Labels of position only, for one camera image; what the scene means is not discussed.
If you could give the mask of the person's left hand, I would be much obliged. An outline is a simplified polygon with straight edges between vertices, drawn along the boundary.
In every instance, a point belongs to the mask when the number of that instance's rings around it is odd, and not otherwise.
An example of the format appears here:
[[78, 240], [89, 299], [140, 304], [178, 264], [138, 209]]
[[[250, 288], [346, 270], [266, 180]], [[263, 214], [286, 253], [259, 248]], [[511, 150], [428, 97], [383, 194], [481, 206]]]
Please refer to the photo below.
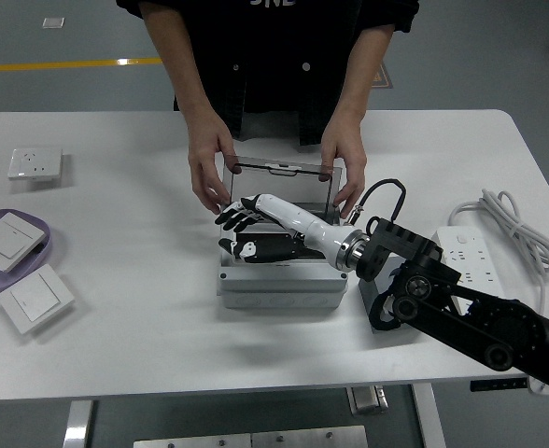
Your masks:
[[340, 207], [341, 218], [347, 218], [365, 188], [367, 156], [359, 124], [331, 120], [322, 135], [320, 149], [323, 173], [333, 168], [336, 159], [341, 159], [345, 165], [345, 184], [333, 204]]

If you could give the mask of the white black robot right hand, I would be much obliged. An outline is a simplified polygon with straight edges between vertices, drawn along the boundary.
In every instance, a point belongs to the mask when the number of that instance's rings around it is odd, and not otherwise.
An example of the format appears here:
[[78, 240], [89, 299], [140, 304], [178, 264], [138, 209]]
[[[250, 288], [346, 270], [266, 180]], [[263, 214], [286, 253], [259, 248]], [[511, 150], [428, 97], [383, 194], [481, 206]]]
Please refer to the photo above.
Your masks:
[[301, 235], [304, 245], [322, 253], [330, 266], [350, 272], [348, 257], [351, 248], [363, 240], [362, 231], [351, 225], [335, 226], [301, 207], [272, 194], [243, 197], [227, 206], [216, 218], [222, 229], [240, 232], [248, 225], [269, 220], [292, 236]]

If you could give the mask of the person's right hand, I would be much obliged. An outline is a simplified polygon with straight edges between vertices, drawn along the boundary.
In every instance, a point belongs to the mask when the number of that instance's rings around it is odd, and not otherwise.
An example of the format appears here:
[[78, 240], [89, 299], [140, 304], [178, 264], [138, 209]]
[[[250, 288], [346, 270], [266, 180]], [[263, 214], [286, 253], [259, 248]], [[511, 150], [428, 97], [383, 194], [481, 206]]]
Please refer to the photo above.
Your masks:
[[200, 203], [213, 214], [230, 202], [231, 196], [224, 186], [216, 166], [220, 153], [225, 162], [236, 164], [233, 140], [229, 129], [220, 120], [189, 126], [189, 153], [191, 188]]

